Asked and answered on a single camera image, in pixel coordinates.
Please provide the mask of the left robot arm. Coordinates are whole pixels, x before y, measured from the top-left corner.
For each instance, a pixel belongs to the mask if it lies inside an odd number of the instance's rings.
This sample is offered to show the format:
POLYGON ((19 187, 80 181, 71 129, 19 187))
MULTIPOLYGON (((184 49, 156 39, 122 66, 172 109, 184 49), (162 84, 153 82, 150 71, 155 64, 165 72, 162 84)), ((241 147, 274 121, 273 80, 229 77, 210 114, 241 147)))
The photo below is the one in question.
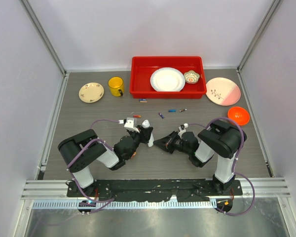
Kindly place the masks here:
POLYGON ((100 139, 93 129, 62 141, 58 145, 58 151, 76 184, 73 191, 80 192, 84 197, 92 196, 95 179, 89 165, 97 160, 110 170, 121 168, 127 160, 135 156, 141 143, 153 145, 152 131, 153 127, 149 125, 138 125, 136 131, 127 130, 129 135, 122 137, 113 147, 100 139))

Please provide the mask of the white remote control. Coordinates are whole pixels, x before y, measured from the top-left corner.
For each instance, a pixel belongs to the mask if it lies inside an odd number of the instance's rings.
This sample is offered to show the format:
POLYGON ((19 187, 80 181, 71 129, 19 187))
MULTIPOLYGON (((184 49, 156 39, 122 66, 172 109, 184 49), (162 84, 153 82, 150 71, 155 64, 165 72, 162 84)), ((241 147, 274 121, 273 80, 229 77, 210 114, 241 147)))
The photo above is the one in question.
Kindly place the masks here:
MULTIPOLYGON (((148 128, 151 128, 150 126, 150 122, 146 119, 143 121, 142 123, 142 127, 144 129, 148 129, 148 128)), ((149 139, 148 139, 148 147, 152 147, 153 146, 153 142, 154 142, 154 137, 153 137, 153 133, 152 131, 150 132, 150 136, 149 136, 149 139)))

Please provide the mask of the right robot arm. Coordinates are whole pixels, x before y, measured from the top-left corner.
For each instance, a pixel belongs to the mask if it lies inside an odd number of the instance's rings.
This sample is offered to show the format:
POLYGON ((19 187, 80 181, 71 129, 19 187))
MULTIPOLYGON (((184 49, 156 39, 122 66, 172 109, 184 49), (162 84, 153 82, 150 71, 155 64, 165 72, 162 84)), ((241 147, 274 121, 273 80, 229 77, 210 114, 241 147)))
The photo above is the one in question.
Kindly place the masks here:
POLYGON ((218 155, 212 189, 218 195, 224 195, 231 190, 236 177, 235 164, 247 140, 243 129, 235 121, 229 121, 215 119, 204 126, 197 136, 186 130, 192 124, 184 123, 177 131, 153 143, 167 153, 179 151, 188 155, 190 162, 196 167, 203 167, 215 154, 218 155))

